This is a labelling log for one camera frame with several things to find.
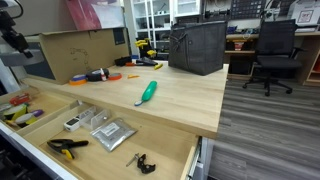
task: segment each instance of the office chair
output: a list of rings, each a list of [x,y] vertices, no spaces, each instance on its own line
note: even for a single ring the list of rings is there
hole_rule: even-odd
[[[267,89],[266,96],[270,96],[271,84],[286,88],[287,94],[292,93],[291,87],[271,78],[271,73],[275,70],[295,70],[301,67],[301,63],[294,59],[297,53],[302,50],[294,48],[295,31],[294,19],[262,22],[255,52],[258,65],[255,68],[261,68],[267,72],[267,75],[266,77],[252,76],[243,85],[244,89],[248,84],[264,83],[264,88]]]

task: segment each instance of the open drawer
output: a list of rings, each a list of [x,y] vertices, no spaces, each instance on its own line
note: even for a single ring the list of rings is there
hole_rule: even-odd
[[[69,98],[60,94],[52,92],[40,92],[35,88],[27,88],[24,90],[17,91],[15,93],[0,96],[0,103],[8,103],[11,98],[20,95],[22,93],[29,93],[31,100],[28,102],[29,106],[27,108],[28,112],[32,112],[37,109],[42,109],[44,113],[37,117],[37,121],[24,127],[9,126],[4,121],[0,121],[0,132],[4,133],[4,136],[8,136],[13,132],[18,132],[22,129],[28,129],[31,131],[37,127],[44,125],[50,120],[58,117],[61,113],[68,111],[76,106],[78,106],[77,100]]]
[[[37,152],[48,157],[51,162],[44,160],[43,163],[63,179],[70,179],[68,173],[77,179],[186,178],[198,145],[196,135],[111,110],[112,115],[108,121],[120,117],[138,131],[115,150],[108,152],[90,135],[89,130],[80,127],[74,132],[68,132],[63,128],[63,123],[89,107],[88,104],[82,104],[33,131],[17,132],[20,137],[16,139],[25,140],[22,144],[29,151],[35,148]],[[71,149],[75,159],[69,160],[47,145],[50,139],[88,140],[89,144]],[[126,167],[136,153],[146,154],[146,163],[156,164],[155,172],[142,174],[137,168],[137,161]],[[57,172],[59,168],[54,168],[53,164],[59,165],[59,168],[68,173]]]

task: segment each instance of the cardboard box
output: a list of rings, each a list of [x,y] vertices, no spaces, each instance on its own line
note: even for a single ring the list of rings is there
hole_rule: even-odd
[[[45,61],[24,66],[29,77],[65,84],[77,74],[107,68],[129,55],[125,28],[43,33],[27,38],[30,49],[42,50]]]
[[[287,19],[295,19],[299,26],[320,24],[320,2],[300,0],[291,4]]]

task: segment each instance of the red tool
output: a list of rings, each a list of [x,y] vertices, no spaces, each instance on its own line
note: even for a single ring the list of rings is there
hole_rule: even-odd
[[[30,95],[29,93],[23,93],[20,94],[16,97],[13,97],[10,99],[10,104],[14,105],[14,106],[18,106],[22,103],[28,102],[30,101]]]

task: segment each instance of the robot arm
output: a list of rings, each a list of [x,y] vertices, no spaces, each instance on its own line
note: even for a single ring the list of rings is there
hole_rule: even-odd
[[[2,33],[2,38],[14,49],[18,50],[20,53],[23,53],[27,58],[32,58],[33,55],[28,50],[28,43],[24,36],[21,33],[17,33],[12,26],[16,25],[13,21],[13,18],[9,15],[7,11],[2,10],[2,8],[14,6],[12,0],[0,0],[0,31]],[[21,8],[21,14],[14,17],[21,17],[23,14],[23,8],[19,2],[16,5],[19,5]]]

